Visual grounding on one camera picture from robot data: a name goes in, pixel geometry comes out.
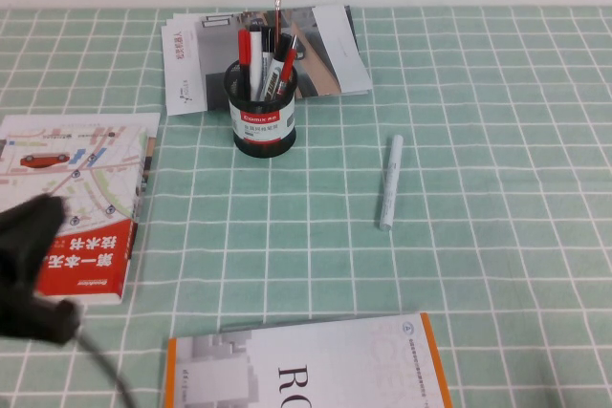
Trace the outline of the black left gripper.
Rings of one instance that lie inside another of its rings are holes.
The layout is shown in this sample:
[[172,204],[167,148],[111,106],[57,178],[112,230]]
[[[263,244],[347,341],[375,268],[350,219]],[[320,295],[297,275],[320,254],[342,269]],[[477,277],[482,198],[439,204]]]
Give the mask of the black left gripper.
[[63,199],[37,195],[1,213],[1,303],[54,306],[35,293],[43,261],[65,220]]

